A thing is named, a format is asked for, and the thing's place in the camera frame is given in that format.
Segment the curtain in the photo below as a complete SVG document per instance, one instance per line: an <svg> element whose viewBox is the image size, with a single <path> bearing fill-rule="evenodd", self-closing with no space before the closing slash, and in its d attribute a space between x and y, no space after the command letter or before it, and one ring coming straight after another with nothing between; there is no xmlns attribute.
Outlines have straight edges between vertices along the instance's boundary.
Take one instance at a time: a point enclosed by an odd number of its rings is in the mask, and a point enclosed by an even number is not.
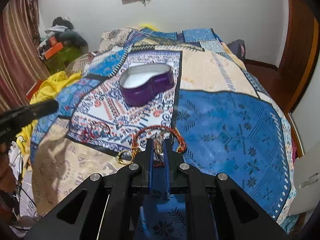
<svg viewBox="0 0 320 240"><path fill-rule="evenodd" d="M0 14L0 112L28 104L26 93L49 72L39 60L38 0L10 0Z"/></svg>

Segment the white wall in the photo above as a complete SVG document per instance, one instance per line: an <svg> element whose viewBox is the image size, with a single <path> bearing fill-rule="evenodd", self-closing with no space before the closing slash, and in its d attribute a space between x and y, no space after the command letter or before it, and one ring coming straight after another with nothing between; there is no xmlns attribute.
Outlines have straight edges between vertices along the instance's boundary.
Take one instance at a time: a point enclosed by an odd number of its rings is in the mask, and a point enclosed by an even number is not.
<svg viewBox="0 0 320 240"><path fill-rule="evenodd" d="M40 34L40 38L44 38L45 39L45 25L42 19L42 15L41 12L39 12L39 34Z"/></svg>
<svg viewBox="0 0 320 240"><path fill-rule="evenodd" d="M320 57L309 86L292 118L297 126L305 154L320 141Z"/></svg>
<svg viewBox="0 0 320 240"><path fill-rule="evenodd" d="M39 0L44 28L69 17L97 50L103 31L149 22L164 32L212 27L225 43L243 39L247 58L276 64L283 52L285 0Z"/></svg>

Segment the orange box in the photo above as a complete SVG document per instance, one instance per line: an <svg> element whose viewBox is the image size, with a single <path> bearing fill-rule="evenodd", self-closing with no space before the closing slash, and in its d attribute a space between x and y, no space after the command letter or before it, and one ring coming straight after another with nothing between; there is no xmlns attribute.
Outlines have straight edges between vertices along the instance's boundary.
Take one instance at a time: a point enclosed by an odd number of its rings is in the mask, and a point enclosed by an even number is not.
<svg viewBox="0 0 320 240"><path fill-rule="evenodd" d="M54 45L56 45L58 43L56 37L51 37L49 39L49 42L51 44L51 47L53 47Z"/></svg>
<svg viewBox="0 0 320 240"><path fill-rule="evenodd" d="M59 50L63 49L63 45L61 42L58 42L56 45L48 49L45 53L44 56L46 59L51 58L54 54L56 54Z"/></svg>

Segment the gray cloth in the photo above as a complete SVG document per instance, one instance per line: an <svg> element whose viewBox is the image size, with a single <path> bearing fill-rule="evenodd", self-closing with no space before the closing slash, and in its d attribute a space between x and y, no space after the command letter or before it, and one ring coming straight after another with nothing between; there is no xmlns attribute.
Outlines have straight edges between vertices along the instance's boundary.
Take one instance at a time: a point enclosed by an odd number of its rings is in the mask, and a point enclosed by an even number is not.
<svg viewBox="0 0 320 240"><path fill-rule="evenodd" d="M239 60L244 62L245 59L245 45L243 40L236 40L227 44L228 48L233 54L237 56Z"/></svg>
<svg viewBox="0 0 320 240"><path fill-rule="evenodd" d="M73 46L84 47L88 46L88 43L75 31L65 31L59 34L59 41L71 41Z"/></svg>

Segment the bedsheet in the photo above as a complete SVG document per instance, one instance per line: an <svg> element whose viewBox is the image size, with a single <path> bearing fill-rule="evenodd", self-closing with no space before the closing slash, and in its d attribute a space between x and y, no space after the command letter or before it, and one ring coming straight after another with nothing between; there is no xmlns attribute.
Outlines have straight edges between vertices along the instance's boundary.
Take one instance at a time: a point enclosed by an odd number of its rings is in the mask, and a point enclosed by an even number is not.
<svg viewBox="0 0 320 240"><path fill-rule="evenodd" d="M61 91L58 112L41 118L32 134L38 213L46 214L90 174L115 173L121 165L113 156L130 148L133 134L164 124L185 138L185 162L208 174L227 173L280 224L296 194L290 125L224 47L213 29L103 33L100 54L86 65L82 79ZM150 63L169 64L175 86L145 106L127 106L119 77L127 68ZM140 148L156 134L143 133ZM184 198L168 194L157 172L155 188L140 207L135 237L185 239Z"/></svg>

